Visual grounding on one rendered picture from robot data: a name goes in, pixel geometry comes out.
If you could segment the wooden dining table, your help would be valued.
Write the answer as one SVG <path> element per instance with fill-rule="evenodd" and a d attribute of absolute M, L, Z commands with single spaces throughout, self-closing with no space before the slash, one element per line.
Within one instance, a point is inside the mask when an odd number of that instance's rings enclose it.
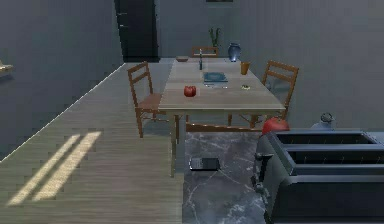
<path fill-rule="evenodd" d="M 191 58 L 187 62 L 173 62 L 159 105 L 159 109 L 166 113 L 171 124 L 169 145 L 171 177 L 175 174 L 177 152 L 175 117 L 228 114 L 231 109 L 230 104 L 238 94 L 230 84 L 230 75 L 235 71 L 235 63 L 225 58 L 204 58 L 203 68 L 199 70 L 198 58 Z M 205 72 L 223 72 L 228 82 L 221 87 L 207 87 L 203 79 Z M 186 97 L 185 86 L 195 86 L 196 95 Z"/>

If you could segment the blue book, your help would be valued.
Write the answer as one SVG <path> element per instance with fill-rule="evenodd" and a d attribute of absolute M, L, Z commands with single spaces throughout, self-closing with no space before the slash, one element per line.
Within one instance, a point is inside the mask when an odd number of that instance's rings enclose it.
<path fill-rule="evenodd" d="M 203 79 L 205 82 L 227 82 L 228 81 L 228 79 L 226 78 L 223 72 L 205 72 L 203 74 Z"/>

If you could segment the brown wooden chair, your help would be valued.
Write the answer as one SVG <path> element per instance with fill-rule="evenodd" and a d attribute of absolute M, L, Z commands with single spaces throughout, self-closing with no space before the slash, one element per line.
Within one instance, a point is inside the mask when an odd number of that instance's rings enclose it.
<path fill-rule="evenodd" d="M 247 126 L 256 129 L 267 118 L 287 117 L 291 98 L 299 74 L 297 66 L 269 60 L 260 78 L 248 69 L 247 75 L 241 74 L 241 62 L 235 63 L 235 71 L 230 75 L 231 88 L 238 94 L 227 115 L 227 123 L 232 125 L 232 117 L 238 115 Z M 250 86 L 249 90 L 241 88 Z"/>
<path fill-rule="evenodd" d="M 164 111 L 159 109 L 161 93 L 156 93 L 153 89 L 152 76 L 149 69 L 149 63 L 143 61 L 127 70 L 127 76 L 131 89 L 131 95 L 134 105 L 135 117 L 140 138 L 144 137 L 143 121 L 152 120 L 154 122 L 167 122 L 167 119 L 160 119 L 159 115 L 165 115 Z M 141 80 L 148 81 L 149 94 L 142 100 L 137 98 L 135 85 Z"/>
<path fill-rule="evenodd" d="M 194 46 L 191 54 L 194 58 L 217 58 L 218 55 L 218 48 L 212 46 Z"/>

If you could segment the blue vase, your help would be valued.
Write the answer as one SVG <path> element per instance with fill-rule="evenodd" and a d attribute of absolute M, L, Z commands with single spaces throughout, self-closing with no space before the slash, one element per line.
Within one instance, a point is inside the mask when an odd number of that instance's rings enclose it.
<path fill-rule="evenodd" d="M 238 43 L 231 43 L 228 47 L 228 58 L 231 62 L 236 62 L 241 55 L 241 47 Z"/>

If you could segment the green house plant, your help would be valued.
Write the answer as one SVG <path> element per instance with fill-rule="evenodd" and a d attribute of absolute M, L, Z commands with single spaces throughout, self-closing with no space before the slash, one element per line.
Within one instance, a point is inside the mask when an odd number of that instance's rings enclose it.
<path fill-rule="evenodd" d="M 221 31 L 220 28 L 214 29 L 213 27 L 211 27 L 209 29 L 209 35 L 210 35 L 213 47 L 217 47 L 219 45 L 220 31 Z"/>

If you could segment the red tomato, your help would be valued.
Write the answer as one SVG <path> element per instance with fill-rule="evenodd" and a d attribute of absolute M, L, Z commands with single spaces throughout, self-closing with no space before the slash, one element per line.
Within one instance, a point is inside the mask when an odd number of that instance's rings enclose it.
<path fill-rule="evenodd" d="M 279 117 L 272 117 L 267 119 L 262 127 L 262 133 L 266 134 L 271 131 L 288 131 L 290 129 L 286 120 Z"/>

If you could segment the dark room door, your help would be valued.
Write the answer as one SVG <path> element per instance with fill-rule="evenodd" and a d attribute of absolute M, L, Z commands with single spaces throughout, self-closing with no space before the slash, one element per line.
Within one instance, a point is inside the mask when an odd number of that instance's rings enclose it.
<path fill-rule="evenodd" d="M 124 62 L 158 62 L 155 0 L 114 0 Z"/>

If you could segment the grey kettle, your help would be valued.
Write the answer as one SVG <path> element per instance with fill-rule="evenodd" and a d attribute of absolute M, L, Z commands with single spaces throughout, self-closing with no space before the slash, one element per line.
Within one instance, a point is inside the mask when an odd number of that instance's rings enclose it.
<path fill-rule="evenodd" d="M 332 130 L 334 117 L 331 113 L 325 112 L 321 115 L 320 120 L 311 126 L 312 129 Z"/>

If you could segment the grey toaster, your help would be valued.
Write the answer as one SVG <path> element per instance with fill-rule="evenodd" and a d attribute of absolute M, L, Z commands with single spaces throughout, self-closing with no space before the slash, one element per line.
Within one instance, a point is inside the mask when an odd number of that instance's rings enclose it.
<path fill-rule="evenodd" d="M 384 141 L 364 131 L 264 134 L 251 181 L 267 224 L 384 224 Z"/>

